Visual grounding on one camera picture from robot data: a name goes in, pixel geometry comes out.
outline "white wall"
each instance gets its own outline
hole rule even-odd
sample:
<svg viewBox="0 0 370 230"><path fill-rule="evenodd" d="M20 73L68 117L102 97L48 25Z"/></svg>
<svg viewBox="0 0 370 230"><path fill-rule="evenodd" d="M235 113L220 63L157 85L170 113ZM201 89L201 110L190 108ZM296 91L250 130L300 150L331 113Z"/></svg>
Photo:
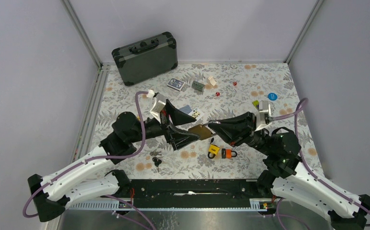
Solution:
<svg viewBox="0 0 370 230"><path fill-rule="evenodd" d="M71 0L103 62L170 31L179 61L284 60L316 0Z"/></svg>
<svg viewBox="0 0 370 230"><path fill-rule="evenodd" d="M370 195L370 0L325 1L290 68L325 172Z"/></svg>
<svg viewBox="0 0 370 230"><path fill-rule="evenodd" d="M96 69L61 1L0 0L0 230L41 227L27 178L70 161Z"/></svg>

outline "floral tablecloth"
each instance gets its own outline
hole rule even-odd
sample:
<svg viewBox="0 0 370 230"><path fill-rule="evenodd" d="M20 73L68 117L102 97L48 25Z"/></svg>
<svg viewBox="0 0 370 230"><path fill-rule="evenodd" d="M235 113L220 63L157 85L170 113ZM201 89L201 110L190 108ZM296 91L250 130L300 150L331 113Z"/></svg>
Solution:
<svg viewBox="0 0 370 230"><path fill-rule="evenodd" d="M207 84L207 78L213 76L217 81L215 86ZM186 82L182 90L176 91L167 87L170 78ZM193 81L206 84L204 92L191 88ZM252 102L255 100L269 101L272 115L284 115L294 111L299 102L293 80L287 64L179 64L178 67L165 74L146 80L134 86L124 86L116 66L111 67L96 121L90 149L107 137L113 130L111 124L117 115L124 111L137 114L134 95L137 91L152 89L168 97L176 108L190 105L198 108L204 116L195 124L205 123L212 119L225 119L241 115L245 112L256 113ZM275 93L275 101L268 99L269 93ZM143 119L151 117L149 110L153 99L140 98ZM323 173L312 136L303 113L299 114L299 139L303 154L310 166ZM180 126L188 129L195 124ZM293 118L273 122L269 127L272 131L277 127L287 127L293 130ZM166 143L163 137L149 139L143 151L132 158L117 164L115 169L122 169L130 179L230 179L258 178L266 166L262 162L265 155L241 145L234 148L238 156L231 159L221 159L216 156L213 160L207 158L210 139L194 142L178 151ZM215 138L214 144L221 148L231 148ZM150 152L161 151L163 158L159 172L152 162ZM102 177L112 168L97 172L95 177Z"/></svg>

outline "blue token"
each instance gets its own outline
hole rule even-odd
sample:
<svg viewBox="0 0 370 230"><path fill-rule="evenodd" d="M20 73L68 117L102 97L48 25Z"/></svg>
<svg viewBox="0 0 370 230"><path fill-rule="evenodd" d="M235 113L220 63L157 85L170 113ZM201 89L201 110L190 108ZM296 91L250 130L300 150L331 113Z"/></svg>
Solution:
<svg viewBox="0 0 370 230"><path fill-rule="evenodd" d="M271 101L275 101L278 98L278 96L272 92L272 93L268 94L268 98Z"/></svg>

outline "playing card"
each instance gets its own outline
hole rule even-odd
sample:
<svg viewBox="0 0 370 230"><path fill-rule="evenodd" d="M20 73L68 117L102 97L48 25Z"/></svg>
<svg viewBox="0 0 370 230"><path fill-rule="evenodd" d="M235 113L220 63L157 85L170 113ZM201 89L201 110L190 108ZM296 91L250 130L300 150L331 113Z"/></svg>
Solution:
<svg viewBox="0 0 370 230"><path fill-rule="evenodd" d="M171 80L169 80L167 84L168 87L171 87L177 91L180 91L184 85L185 85L184 81L178 80L176 78L171 78Z"/></svg>
<svg viewBox="0 0 370 230"><path fill-rule="evenodd" d="M180 108L179 111L189 114L190 112L192 112L192 109L189 105L185 105L184 107Z"/></svg>
<svg viewBox="0 0 370 230"><path fill-rule="evenodd" d="M188 113L188 115L194 117L196 119L196 121L198 121L204 115L204 113L202 111L198 110L198 108L195 108L190 113Z"/></svg>

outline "small white block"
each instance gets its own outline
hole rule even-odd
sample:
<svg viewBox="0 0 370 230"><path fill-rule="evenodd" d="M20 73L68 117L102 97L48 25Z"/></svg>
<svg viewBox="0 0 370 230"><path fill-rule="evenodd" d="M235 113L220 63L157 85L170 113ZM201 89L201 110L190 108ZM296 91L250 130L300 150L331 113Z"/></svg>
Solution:
<svg viewBox="0 0 370 230"><path fill-rule="evenodd" d="M211 84L212 86L216 85L216 81L214 80L213 76L207 78L207 83Z"/></svg>
<svg viewBox="0 0 370 230"><path fill-rule="evenodd" d="M147 93L148 98L152 98L152 97L154 97L154 95L155 95L155 93L154 93L153 90L148 90L148 93Z"/></svg>

